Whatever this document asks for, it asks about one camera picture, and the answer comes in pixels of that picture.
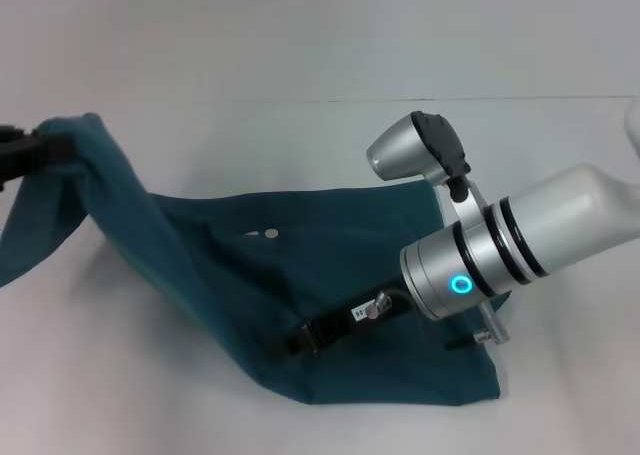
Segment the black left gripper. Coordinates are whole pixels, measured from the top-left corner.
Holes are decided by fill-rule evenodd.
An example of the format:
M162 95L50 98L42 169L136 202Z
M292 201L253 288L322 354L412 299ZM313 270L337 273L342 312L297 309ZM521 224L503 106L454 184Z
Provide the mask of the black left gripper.
M34 173L48 165L66 165L76 159L71 135L41 138L12 125L0 125L0 191L6 182Z

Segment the blue t-shirt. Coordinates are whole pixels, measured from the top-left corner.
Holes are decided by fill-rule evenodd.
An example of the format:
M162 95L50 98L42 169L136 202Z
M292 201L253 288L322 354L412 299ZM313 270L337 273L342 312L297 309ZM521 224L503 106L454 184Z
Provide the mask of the blue t-shirt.
M171 198L145 190L94 113L52 118L36 132L71 137L76 156L22 180L0 234L0 287L91 218L135 270L279 395L445 406L500 396L485 349L444 347L480 327L475 313L434 322L408 312L315 355L275 355L303 323L400 278L401 249L443 225L427 183Z

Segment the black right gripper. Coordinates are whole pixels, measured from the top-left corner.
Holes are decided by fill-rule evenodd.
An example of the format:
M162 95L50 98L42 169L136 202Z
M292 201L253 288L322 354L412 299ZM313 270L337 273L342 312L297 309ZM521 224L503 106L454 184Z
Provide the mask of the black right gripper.
M348 336L369 331L414 309L415 303L404 284L383 284L311 318L283 339L271 342L266 356L271 361L282 362L316 355Z

